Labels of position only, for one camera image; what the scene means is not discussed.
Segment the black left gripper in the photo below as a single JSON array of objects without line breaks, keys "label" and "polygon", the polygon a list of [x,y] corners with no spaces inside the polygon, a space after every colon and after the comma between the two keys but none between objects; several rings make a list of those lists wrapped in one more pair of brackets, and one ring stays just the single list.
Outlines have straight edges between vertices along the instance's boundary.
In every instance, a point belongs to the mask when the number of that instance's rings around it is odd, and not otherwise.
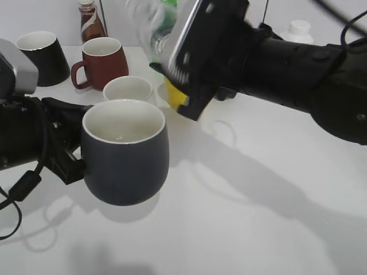
[{"label": "black left gripper", "polygon": [[73,152],[81,145],[81,120],[93,105],[77,105],[52,97],[28,99],[35,109],[41,135],[41,151],[34,173],[39,175],[46,167],[66,185],[82,180],[86,164]]}]

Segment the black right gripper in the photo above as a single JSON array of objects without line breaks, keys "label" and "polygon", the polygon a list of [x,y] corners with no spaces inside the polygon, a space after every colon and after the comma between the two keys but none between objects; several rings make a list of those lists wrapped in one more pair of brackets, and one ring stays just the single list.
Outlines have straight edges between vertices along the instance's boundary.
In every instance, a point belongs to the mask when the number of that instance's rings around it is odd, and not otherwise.
[{"label": "black right gripper", "polygon": [[191,1],[183,7],[168,41],[168,66],[149,63],[187,95],[177,108],[181,116],[198,121],[216,96],[260,94],[244,76],[259,40],[245,19],[248,6],[248,1]]}]

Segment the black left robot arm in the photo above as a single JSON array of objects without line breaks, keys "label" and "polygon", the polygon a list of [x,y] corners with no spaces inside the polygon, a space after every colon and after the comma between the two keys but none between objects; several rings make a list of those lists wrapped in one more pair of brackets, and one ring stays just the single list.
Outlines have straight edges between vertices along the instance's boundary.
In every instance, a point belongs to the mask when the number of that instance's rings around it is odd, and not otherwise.
[{"label": "black left robot arm", "polygon": [[73,153],[81,145],[82,119],[89,109],[52,97],[17,96],[2,104],[1,169],[45,155],[44,167],[65,184],[82,180],[86,165]]}]

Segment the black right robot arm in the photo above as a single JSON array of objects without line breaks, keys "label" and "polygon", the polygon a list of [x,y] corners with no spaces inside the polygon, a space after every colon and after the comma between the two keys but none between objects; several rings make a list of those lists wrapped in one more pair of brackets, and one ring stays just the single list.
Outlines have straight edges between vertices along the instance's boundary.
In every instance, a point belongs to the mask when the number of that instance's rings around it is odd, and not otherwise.
[{"label": "black right robot arm", "polygon": [[212,99],[238,93],[309,113],[326,132],[366,144],[366,39],[316,46],[282,40],[244,17],[248,1],[184,7],[150,66],[185,94],[177,112],[198,120]]}]

